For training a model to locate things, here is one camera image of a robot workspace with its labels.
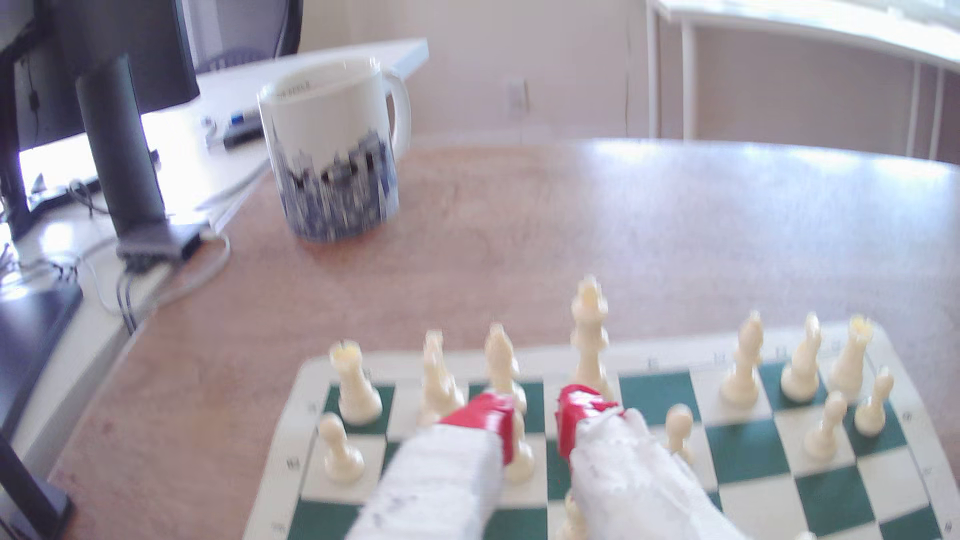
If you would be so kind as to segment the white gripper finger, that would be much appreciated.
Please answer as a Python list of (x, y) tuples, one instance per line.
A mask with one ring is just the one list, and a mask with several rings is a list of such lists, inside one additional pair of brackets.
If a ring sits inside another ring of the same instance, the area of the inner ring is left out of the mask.
[(485, 392), (401, 444), (345, 539), (481, 539), (514, 458), (515, 401)]
[(593, 387), (557, 399), (558, 451), (588, 539), (745, 539), (641, 411)]

